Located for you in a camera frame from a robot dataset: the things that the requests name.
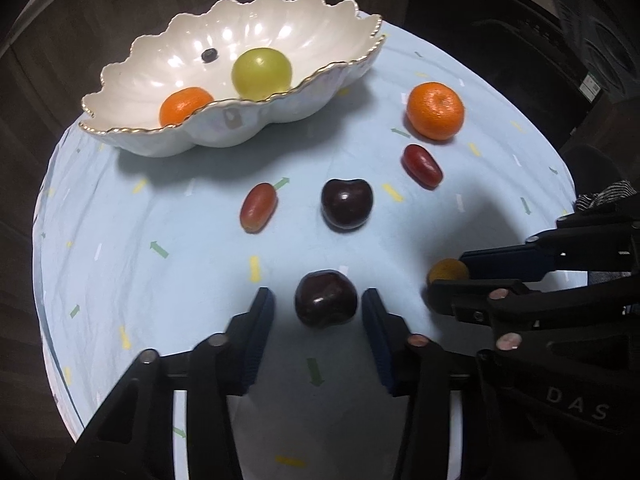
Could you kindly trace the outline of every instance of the round table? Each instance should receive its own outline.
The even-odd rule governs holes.
[[[245,478],[388,478],[406,400],[380,385],[359,313],[323,331],[297,320],[294,290],[313,270],[341,270],[359,294],[377,288],[390,312],[446,349],[494,344],[487,327],[431,313],[420,295],[425,275],[441,258],[553,228],[572,209],[571,176],[535,126],[471,70],[400,28],[382,31],[388,40],[363,79],[312,117],[272,124],[234,148],[143,158],[76,124],[66,131],[36,205],[33,276],[50,385],[74,438],[138,352],[190,350],[268,286],[276,316],[257,382],[231,404]],[[446,144],[415,137],[404,119],[407,94],[428,80],[466,107]],[[401,167],[409,143],[441,166],[435,190]],[[341,234],[322,220],[320,191],[331,178],[371,184],[363,228]],[[238,213],[259,182],[277,184],[279,202],[264,231],[249,235]],[[585,282],[582,272],[554,272],[536,285]],[[184,395],[175,405],[176,471],[186,478]],[[459,410],[453,419],[459,428]],[[459,437],[452,432],[452,478]]]

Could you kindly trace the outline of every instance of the gold rim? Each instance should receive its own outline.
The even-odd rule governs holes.
[[[244,3],[244,4],[238,2],[237,0],[219,0],[211,7],[211,9],[213,9],[213,7],[215,7],[218,3],[223,2],[223,1],[235,2],[238,5],[250,5],[250,4],[254,3],[257,0],[254,0],[252,2],[247,2],[247,3]],[[282,0],[282,1],[284,1],[284,2],[295,2],[297,0]],[[327,4],[325,2],[325,0],[320,0],[320,1],[324,6],[331,7],[329,4]],[[357,2],[355,0],[344,0],[344,1],[345,2],[346,1],[352,1],[353,2],[353,5],[355,7],[355,14],[354,15],[355,15],[356,18],[362,20],[362,18],[359,16],[360,9],[358,8]],[[169,29],[169,27],[171,26],[172,21],[175,18],[177,18],[178,16],[183,16],[185,14],[188,14],[190,16],[195,16],[195,14],[189,14],[188,12],[182,12],[180,14],[176,14],[171,19],[169,24],[167,25],[167,28],[163,32],[161,32],[160,34],[158,34],[158,35],[147,34],[147,35],[139,36],[138,38],[136,38],[133,41],[133,43],[131,43],[131,47],[129,48],[129,57],[131,56],[131,54],[133,52],[133,47],[135,46],[137,40],[139,40],[140,38],[149,38],[149,37],[157,38],[157,37],[161,36],[162,34],[164,34]],[[376,26],[375,26],[373,32],[369,35],[370,38],[375,37],[375,35],[380,31],[380,27],[382,26],[382,16],[380,16],[379,14],[372,14],[372,16],[377,16],[378,17],[378,21],[376,23]],[[380,36],[380,38],[376,41],[376,43],[373,44],[373,46],[369,50],[367,50],[367,52],[365,54],[363,54],[362,56],[360,56],[359,58],[352,59],[350,61],[334,61],[334,62],[331,62],[331,63],[319,68],[318,70],[313,72],[311,75],[305,77],[298,85],[296,85],[295,87],[287,90],[286,92],[278,92],[278,93],[272,94],[271,96],[267,97],[266,99],[262,99],[260,101],[251,101],[251,100],[247,100],[247,99],[235,99],[235,98],[222,99],[220,101],[212,101],[212,102],[204,105],[203,107],[200,107],[197,110],[194,110],[187,118],[185,118],[185,120],[183,120],[179,124],[168,124],[167,126],[162,126],[161,128],[152,128],[152,129],[148,129],[148,128],[110,128],[109,130],[96,130],[95,128],[92,128],[92,127],[88,126],[87,124],[85,124],[82,121],[79,121],[78,124],[79,124],[80,128],[82,128],[84,131],[86,131],[88,133],[91,133],[91,134],[94,134],[94,135],[98,135],[98,136],[103,136],[103,135],[106,135],[106,134],[119,134],[119,133],[124,133],[124,134],[156,134],[158,132],[162,132],[162,131],[167,130],[169,128],[177,128],[178,126],[181,126],[187,120],[189,120],[189,118],[193,117],[196,114],[199,114],[201,111],[206,110],[208,108],[216,108],[216,107],[219,107],[221,105],[226,105],[226,104],[231,103],[231,102],[233,102],[233,103],[235,103],[237,105],[241,105],[241,106],[257,105],[257,104],[261,104],[261,103],[268,103],[268,102],[270,102],[272,100],[276,100],[276,99],[282,99],[284,96],[287,96],[289,94],[295,94],[295,93],[299,92],[300,90],[302,90],[302,88],[304,86],[306,86],[311,80],[315,79],[316,76],[318,76],[319,74],[321,74],[323,72],[326,72],[327,70],[330,70],[330,69],[334,68],[335,66],[350,66],[350,65],[352,65],[354,63],[359,63],[359,62],[364,61],[365,59],[369,58],[371,56],[371,54],[373,54],[383,43],[385,43],[385,40],[386,40],[386,35],[382,34]],[[100,91],[97,92],[97,93],[100,93],[102,91],[102,88],[104,88],[104,79],[102,77],[102,74],[104,73],[104,70],[108,66],[111,66],[112,64],[120,64],[120,63],[108,64],[107,66],[105,66],[100,71],[100,86],[101,86],[101,88],[100,88]],[[87,107],[87,105],[84,102],[84,99],[86,97],[87,96],[84,96],[82,98],[82,101],[81,101],[82,110],[84,110],[86,113],[91,115],[92,118],[95,118],[95,114]]]

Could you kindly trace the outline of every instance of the green fruit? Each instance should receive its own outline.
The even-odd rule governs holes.
[[[291,88],[291,63],[279,50],[252,48],[236,59],[231,81],[242,99],[261,101]]]

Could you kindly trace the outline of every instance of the ceramic dish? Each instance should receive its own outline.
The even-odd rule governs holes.
[[[360,17],[344,0],[220,0],[209,12],[178,14],[158,36],[140,36],[129,57],[100,74],[102,89],[85,95],[91,118],[80,127],[102,142],[144,156],[169,156],[200,144],[235,146],[269,123],[309,117],[340,89],[360,78],[385,41],[382,18]],[[262,101],[242,100],[231,82],[234,61],[250,48],[284,53],[293,70],[291,89]],[[201,54],[218,51],[205,63]],[[215,97],[181,124],[161,127],[160,105],[170,94],[199,86]]]

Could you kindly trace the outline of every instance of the table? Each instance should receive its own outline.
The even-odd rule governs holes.
[[[490,330],[432,314],[420,296],[428,269],[445,257],[522,243],[572,210],[560,156],[510,102],[435,46],[383,25],[388,40],[370,72],[307,120],[272,124],[227,149],[171,158],[132,155],[72,125],[60,140],[36,204],[34,295],[47,373],[74,438],[132,359],[191,349],[250,306],[259,286],[276,317],[257,382],[231,417],[247,479],[389,478],[405,399],[378,383],[360,313],[318,332],[293,310],[306,273],[338,269],[362,294],[376,287],[413,332],[473,353]],[[452,142],[412,135],[404,120],[411,88],[453,88],[466,107]],[[444,171],[419,187],[399,159],[409,143]],[[329,229],[319,211],[331,178],[364,178],[374,189],[367,224]],[[279,184],[278,208],[258,235],[238,213],[259,182]],[[554,272],[543,290],[580,286],[583,272]],[[312,384],[308,359],[322,377]],[[186,478],[184,394],[175,399],[175,461]],[[450,477],[460,468],[454,400]]]

